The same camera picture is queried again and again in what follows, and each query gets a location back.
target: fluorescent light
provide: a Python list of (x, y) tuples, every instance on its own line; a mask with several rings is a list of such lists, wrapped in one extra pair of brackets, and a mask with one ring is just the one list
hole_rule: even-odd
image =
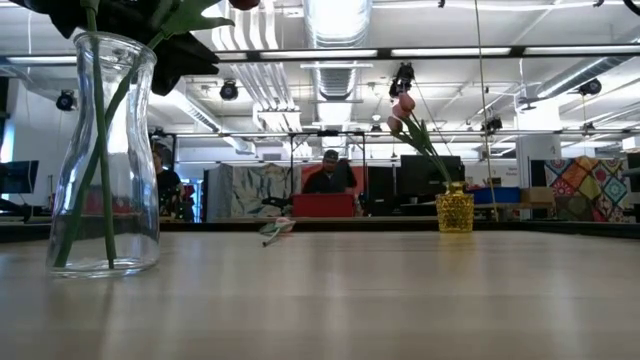
[(196, 134), (196, 133), (186, 133), (186, 134), (176, 134), (176, 137), (178, 138), (191, 138), (191, 139), (205, 139), (205, 138), (219, 138), (222, 137), (222, 135), (218, 134), (218, 133), (211, 133), (211, 134)]
[(287, 133), (230, 133), (231, 137), (287, 137), (289, 134)]
[(525, 55), (571, 55), (571, 54), (635, 54), (640, 45), (598, 46), (535, 46), (525, 49)]
[(8, 56), (6, 61), (13, 65), (75, 65), (76, 57), (59, 56)]
[(260, 53), (260, 58), (265, 60), (375, 58), (376, 56), (378, 56), (378, 50), (369, 49), (265, 51)]
[[(508, 55), (511, 48), (482, 48), (482, 55)], [(478, 48), (441, 48), (441, 49), (395, 49), (392, 57), (438, 57), (438, 56), (479, 56)]]
[(247, 54), (243, 52), (217, 52), (216, 56), (222, 61), (240, 61), (247, 60)]
[(369, 69), (372, 68), (371, 63), (315, 63), (301, 64), (300, 69)]
[(0, 8), (19, 8), (20, 5), (14, 4), (10, 1), (0, 1)]

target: red container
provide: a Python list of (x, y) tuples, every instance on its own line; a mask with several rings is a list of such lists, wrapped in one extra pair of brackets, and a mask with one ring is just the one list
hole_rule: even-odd
[(351, 194), (293, 195), (293, 217), (353, 217), (354, 214)]

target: clear glass vase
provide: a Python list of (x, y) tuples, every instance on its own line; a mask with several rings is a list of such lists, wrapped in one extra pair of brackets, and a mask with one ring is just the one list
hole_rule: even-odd
[[(75, 45), (80, 115), (56, 189), (47, 269), (63, 277), (136, 273), (155, 265), (159, 256), (146, 117), (156, 57), (146, 46), (108, 33), (81, 34)], [(103, 122), (96, 116), (100, 88)], [(106, 147), (100, 146), (105, 143), (98, 141), (100, 133)]]

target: wooden table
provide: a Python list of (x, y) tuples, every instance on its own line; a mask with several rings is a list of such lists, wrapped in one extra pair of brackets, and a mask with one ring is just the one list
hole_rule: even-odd
[(0, 245), (3, 359), (639, 359), (640, 244), (527, 232), (163, 234), (158, 267), (48, 279)]

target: yellow vase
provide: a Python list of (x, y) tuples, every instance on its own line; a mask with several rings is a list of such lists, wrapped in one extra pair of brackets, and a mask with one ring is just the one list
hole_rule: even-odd
[(443, 233), (473, 230), (473, 195), (463, 192), (464, 182), (449, 184), (447, 193), (436, 196), (438, 227)]

